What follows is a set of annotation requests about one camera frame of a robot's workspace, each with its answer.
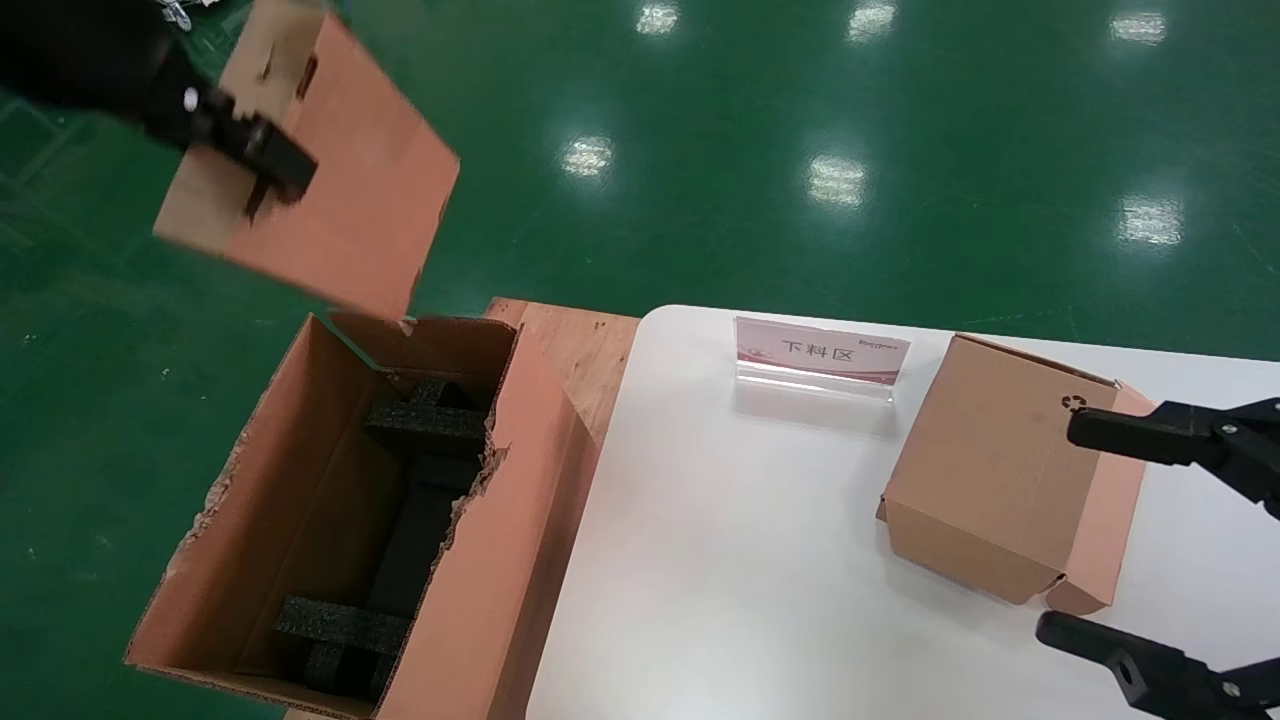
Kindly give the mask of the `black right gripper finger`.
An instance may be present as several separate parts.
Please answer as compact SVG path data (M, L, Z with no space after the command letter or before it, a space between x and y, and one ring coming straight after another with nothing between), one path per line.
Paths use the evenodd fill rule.
M1071 414L1073 445L1169 466L1197 465L1279 518L1279 400L1230 409L1166 401L1144 416L1097 407Z
M1076 618L1043 612L1042 644L1098 664L1126 703L1161 719L1268 719L1279 706L1279 660L1215 671L1183 651Z

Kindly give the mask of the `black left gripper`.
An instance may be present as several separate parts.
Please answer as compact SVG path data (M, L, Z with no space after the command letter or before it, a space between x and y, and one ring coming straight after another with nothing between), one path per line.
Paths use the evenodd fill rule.
M160 143L207 145L287 202L301 200L316 160L191 60L152 1L4 1L3 87L52 108L99 111Z

